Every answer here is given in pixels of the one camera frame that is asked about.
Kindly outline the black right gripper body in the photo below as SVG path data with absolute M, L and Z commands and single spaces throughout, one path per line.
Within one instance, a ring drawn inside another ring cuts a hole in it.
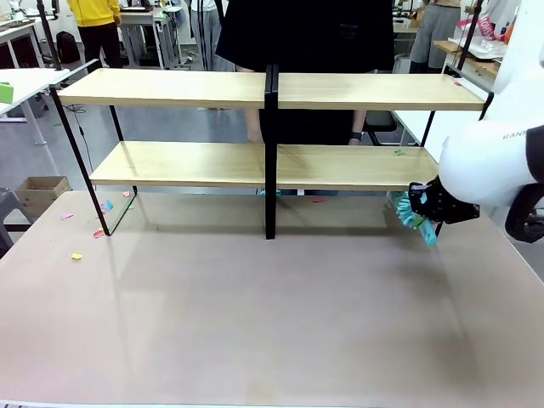
M 458 224 L 480 216 L 480 206 L 456 199 L 442 185 L 439 176 L 427 183 L 424 216 L 438 223 Z

